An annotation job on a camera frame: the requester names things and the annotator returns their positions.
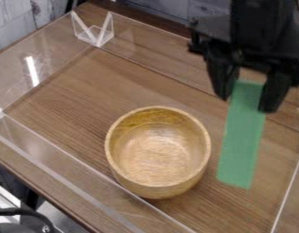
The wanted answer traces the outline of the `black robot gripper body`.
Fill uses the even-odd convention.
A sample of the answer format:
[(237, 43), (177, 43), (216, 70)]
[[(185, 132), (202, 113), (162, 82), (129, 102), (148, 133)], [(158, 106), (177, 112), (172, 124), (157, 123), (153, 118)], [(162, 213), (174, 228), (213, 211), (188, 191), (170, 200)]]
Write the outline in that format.
[(273, 67), (299, 85), (299, 0), (230, 0), (225, 15), (188, 25), (188, 51), (230, 66)]

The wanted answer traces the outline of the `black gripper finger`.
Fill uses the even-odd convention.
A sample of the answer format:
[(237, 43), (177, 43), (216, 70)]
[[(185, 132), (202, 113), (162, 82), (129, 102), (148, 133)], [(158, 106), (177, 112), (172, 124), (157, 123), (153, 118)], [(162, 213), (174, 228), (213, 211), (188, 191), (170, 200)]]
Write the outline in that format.
[(238, 76), (238, 65), (228, 56), (208, 54), (206, 71), (214, 95), (225, 101), (232, 93)]
[(275, 113), (291, 87), (291, 78), (279, 71), (267, 74), (257, 109), (263, 113)]

